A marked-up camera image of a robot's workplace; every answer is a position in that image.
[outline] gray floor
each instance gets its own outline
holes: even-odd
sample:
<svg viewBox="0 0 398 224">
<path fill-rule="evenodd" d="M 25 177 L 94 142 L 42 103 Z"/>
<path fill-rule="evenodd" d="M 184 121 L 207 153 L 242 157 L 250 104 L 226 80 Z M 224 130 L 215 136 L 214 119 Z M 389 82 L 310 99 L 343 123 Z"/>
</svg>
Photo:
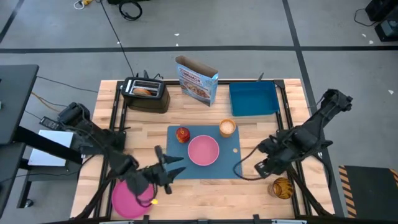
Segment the gray floor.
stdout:
<svg viewBox="0 0 398 224">
<path fill-rule="evenodd" d="M 13 20 L 1 49 L 118 48 L 111 26 L 100 4 L 92 2 L 77 11 L 76 0 L 25 0 Z M 0 1 L 0 30 L 18 0 Z M 380 46 L 373 27 L 353 21 L 354 11 L 368 0 L 289 0 L 301 46 Z M 115 6 L 104 2 L 109 17 L 125 47 L 175 47 L 265 45 L 293 46 L 282 0 L 151 0 L 142 2 L 139 21 L 125 21 Z M 358 19 L 370 23 L 364 12 Z M 189 52 L 128 52 L 135 72 L 146 69 L 176 78 L 174 58 L 186 55 L 217 68 L 220 78 L 302 78 L 296 52 L 271 50 L 228 50 Z M 398 143 L 394 112 L 397 109 L 398 51 L 303 52 L 315 98 L 327 88 L 337 88 L 354 98 L 352 111 L 337 116 L 325 130 L 333 169 L 338 165 L 390 167 Z M 100 80 L 130 75 L 120 52 L 0 54 L 0 64 L 34 63 L 39 75 L 92 90 Z M 68 104 L 78 101 L 91 111 L 94 93 L 37 80 L 34 92 L 47 100 Z M 27 110 L 37 116 L 56 118 L 56 113 L 30 98 Z M 38 131 L 37 118 L 25 114 L 22 125 Z M 35 182 L 29 198 L 35 206 L 16 209 L 22 178 L 17 179 L 0 223 L 43 223 L 69 217 L 75 181 Z"/>
</svg>

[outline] pink bowl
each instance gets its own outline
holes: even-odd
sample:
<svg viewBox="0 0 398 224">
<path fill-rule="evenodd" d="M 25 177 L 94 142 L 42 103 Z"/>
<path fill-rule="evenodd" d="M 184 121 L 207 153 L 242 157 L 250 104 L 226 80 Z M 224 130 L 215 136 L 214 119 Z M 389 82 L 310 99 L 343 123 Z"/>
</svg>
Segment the pink bowl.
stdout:
<svg viewBox="0 0 398 224">
<path fill-rule="evenodd" d="M 207 135 L 193 138 L 188 145 L 188 155 L 193 163 L 208 166 L 217 160 L 220 148 L 215 139 Z"/>
<path fill-rule="evenodd" d="M 141 200 L 150 200 L 153 196 L 154 188 L 150 184 L 139 198 Z M 130 192 L 126 181 L 116 184 L 112 193 L 112 205 L 120 216 L 132 219 L 145 215 L 150 209 L 150 207 L 145 208 L 138 204 L 136 196 Z"/>
</svg>

